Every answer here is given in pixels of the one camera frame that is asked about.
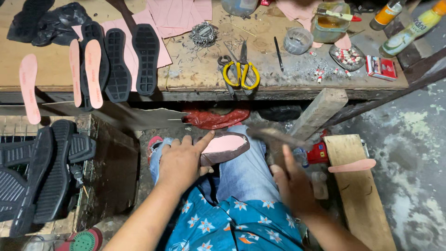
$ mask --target red plastic bag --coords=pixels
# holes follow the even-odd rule
[[[248,109],[234,109],[226,115],[218,115],[211,112],[201,112],[198,110],[183,110],[189,115],[184,116],[185,123],[207,130],[221,129],[231,126],[249,117]]]

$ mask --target plastic bottle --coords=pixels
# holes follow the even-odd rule
[[[370,28],[382,30],[403,10],[406,0],[391,0],[380,12],[370,21]]]
[[[306,151],[302,147],[298,147],[298,148],[294,149],[293,150],[293,156],[296,159],[296,161],[302,163],[302,167],[303,168],[307,168],[307,167],[310,166],[308,164],[308,158],[307,158],[307,155],[306,155]]]
[[[440,0],[432,9],[415,18],[404,30],[385,41],[380,47],[380,54],[386,58],[397,55],[413,40],[434,27],[445,14],[446,0]]]
[[[246,17],[257,8],[259,0],[221,0],[223,9],[231,15]]]

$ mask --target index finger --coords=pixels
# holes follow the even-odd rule
[[[202,139],[200,139],[200,141],[198,141],[195,144],[195,148],[197,148],[198,151],[200,151],[200,153],[202,153],[204,151],[204,149],[206,149],[207,145],[209,145],[209,142],[211,142],[214,135],[215,135],[214,130],[208,132]]]
[[[296,164],[296,160],[294,159],[293,153],[288,145],[282,145],[282,152],[285,158],[285,166],[286,170],[289,173],[290,179],[294,180],[300,175],[301,170]]]

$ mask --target person's right hand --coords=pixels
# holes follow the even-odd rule
[[[317,208],[305,171],[299,167],[294,160],[288,145],[282,146],[285,158],[285,167],[278,165],[270,166],[273,179],[279,187],[282,202],[287,205],[294,217],[301,218]]]

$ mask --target yellow bottle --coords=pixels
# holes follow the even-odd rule
[[[413,40],[434,27],[445,14],[446,0],[440,0],[432,9],[415,18],[404,30],[384,42],[380,47],[380,54],[386,58],[397,55]]]

